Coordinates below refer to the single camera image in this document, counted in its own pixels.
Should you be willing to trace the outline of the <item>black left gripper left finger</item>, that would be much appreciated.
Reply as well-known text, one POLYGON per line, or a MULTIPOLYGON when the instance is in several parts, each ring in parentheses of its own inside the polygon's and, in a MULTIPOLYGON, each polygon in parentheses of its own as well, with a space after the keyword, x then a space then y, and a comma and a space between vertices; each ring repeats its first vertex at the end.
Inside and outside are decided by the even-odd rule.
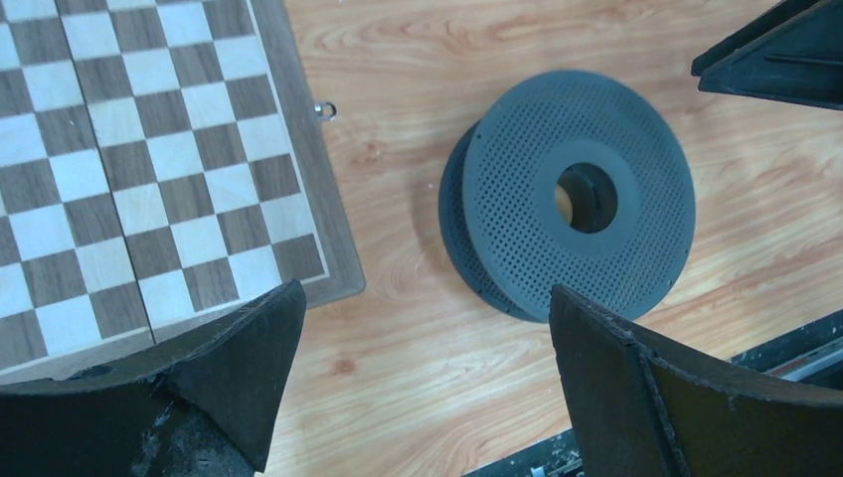
POLYGON ((284 283, 146 350, 1 389, 5 476, 252 476, 265 469, 306 296, 284 283))

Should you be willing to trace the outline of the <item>grey perforated cable spool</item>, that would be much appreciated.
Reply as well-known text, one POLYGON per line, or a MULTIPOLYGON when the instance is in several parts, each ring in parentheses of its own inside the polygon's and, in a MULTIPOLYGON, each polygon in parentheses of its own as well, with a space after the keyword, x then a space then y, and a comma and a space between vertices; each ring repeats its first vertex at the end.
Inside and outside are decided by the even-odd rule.
POLYGON ((678 280, 696 201, 680 142, 647 100, 559 70, 507 90, 458 140, 438 218, 455 270, 498 311, 544 322, 565 285, 633 320, 678 280))

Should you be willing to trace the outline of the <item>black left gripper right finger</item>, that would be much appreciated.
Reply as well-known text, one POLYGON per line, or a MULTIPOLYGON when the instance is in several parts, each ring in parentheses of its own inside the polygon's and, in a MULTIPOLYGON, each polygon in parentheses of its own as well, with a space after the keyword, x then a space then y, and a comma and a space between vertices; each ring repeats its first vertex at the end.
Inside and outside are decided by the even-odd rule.
POLYGON ((564 285, 549 325, 589 476, 838 476, 842 395, 739 367, 564 285))

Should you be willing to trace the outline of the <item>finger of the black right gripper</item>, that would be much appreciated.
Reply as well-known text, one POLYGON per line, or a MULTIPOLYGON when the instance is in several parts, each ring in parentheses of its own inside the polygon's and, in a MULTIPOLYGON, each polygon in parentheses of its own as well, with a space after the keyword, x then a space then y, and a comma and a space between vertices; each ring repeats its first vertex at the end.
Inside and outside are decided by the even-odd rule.
POLYGON ((780 1, 694 59, 698 90, 842 108, 842 2, 780 1))

